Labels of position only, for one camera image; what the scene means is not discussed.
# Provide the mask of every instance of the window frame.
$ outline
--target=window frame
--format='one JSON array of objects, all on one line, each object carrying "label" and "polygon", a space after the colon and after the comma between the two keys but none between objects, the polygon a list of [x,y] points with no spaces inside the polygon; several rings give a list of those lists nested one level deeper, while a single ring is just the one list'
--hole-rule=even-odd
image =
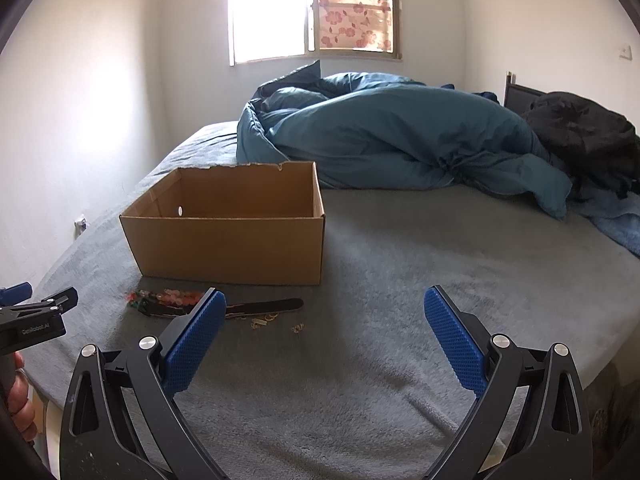
[{"label": "window frame", "polygon": [[313,17],[314,17],[314,46],[315,50],[309,50],[309,12],[305,14],[305,56],[346,56],[346,57],[359,57],[370,59],[402,59],[401,48],[401,27],[400,27],[400,14],[401,4],[400,0],[391,0],[392,2],[392,15],[394,20],[393,26],[393,38],[394,49],[392,52],[376,52],[374,50],[358,50],[355,48],[320,48],[320,0],[313,0],[311,3]]},{"label": "window frame", "polygon": [[[392,0],[392,15],[393,15],[393,38],[394,38],[394,50],[393,52],[376,52],[374,50],[358,50],[358,49],[320,49],[320,1],[312,0],[311,3],[307,3],[305,6],[305,31],[304,31],[304,54],[295,54],[293,56],[276,56],[276,57],[263,57],[260,59],[251,59],[247,61],[236,60],[236,46],[235,46],[235,34],[234,34],[234,10],[231,0],[227,0],[227,12],[228,12],[228,45],[229,45],[229,65],[236,66],[247,63],[255,63],[259,61],[273,60],[273,59],[295,59],[295,58],[318,58],[318,57],[356,57],[359,59],[384,59],[384,60],[402,60],[402,37],[401,37],[401,14],[402,4],[401,0]],[[310,31],[310,14],[313,15],[313,34],[314,34],[314,50],[309,50],[309,31]]]}]

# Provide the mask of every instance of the open cardboard box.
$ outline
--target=open cardboard box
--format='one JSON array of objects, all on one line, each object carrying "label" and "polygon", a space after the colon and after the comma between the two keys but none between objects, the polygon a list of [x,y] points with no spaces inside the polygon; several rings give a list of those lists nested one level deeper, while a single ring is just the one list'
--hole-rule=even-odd
[{"label": "open cardboard box", "polygon": [[144,276],[320,283],[324,208],[314,162],[178,168],[120,222]]}]

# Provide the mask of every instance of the bed headboard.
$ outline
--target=bed headboard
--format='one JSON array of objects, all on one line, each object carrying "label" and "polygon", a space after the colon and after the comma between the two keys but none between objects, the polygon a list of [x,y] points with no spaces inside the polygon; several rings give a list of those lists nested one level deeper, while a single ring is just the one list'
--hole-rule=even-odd
[{"label": "bed headboard", "polygon": [[507,85],[504,89],[504,107],[518,115],[529,110],[530,104],[544,92],[516,85],[515,76],[509,72],[507,74]]}]

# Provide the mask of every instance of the gray bed sheet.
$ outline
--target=gray bed sheet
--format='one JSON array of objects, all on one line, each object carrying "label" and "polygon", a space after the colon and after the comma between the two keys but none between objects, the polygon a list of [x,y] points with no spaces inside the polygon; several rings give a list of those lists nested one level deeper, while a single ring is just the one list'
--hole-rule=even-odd
[{"label": "gray bed sheet", "polygon": [[[40,283],[37,298],[71,285],[80,297],[65,314],[64,337],[24,352],[28,376],[57,405],[82,346],[126,348],[167,324],[126,307],[141,277],[118,213],[173,168],[233,164],[235,127],[208,126],[176,148]],[[518,345],[565,342],[583,384],[640,318],[638,259],[585,218],[569,214],[559,222],[526,200],[463,186],[322,196],[322,285],[221,285],[232,303],[299,296],[305,307],[259,330],[249,320],[226,322],[190,389],[176,396],[233,479],[421,478],[474,398],[425,322],[422,297],[430,285],[443,285],[460,309]],[[206,288],[163,280],[145,286]],[[295,334],[299,323],[304,329]],[[138,407],[131,407],[140,426]],[[142,441],[149,446],[148,432]]]}]

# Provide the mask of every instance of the human hand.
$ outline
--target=human hand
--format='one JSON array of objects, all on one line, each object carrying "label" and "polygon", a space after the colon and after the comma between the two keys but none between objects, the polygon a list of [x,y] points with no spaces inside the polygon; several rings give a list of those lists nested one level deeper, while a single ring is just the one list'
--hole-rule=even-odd
[{"label": "human hand", "polygon": [[24,366],[24,358],[19,352],[15,356],[15,383],[9,391],[7,397],[7,407],[12,421],[18,431],[22,434],[27,442],[32,441],[38,434],[35,418],[36,412],[33,404],[29,400],[29,383],[23,371],[20,370]]}]

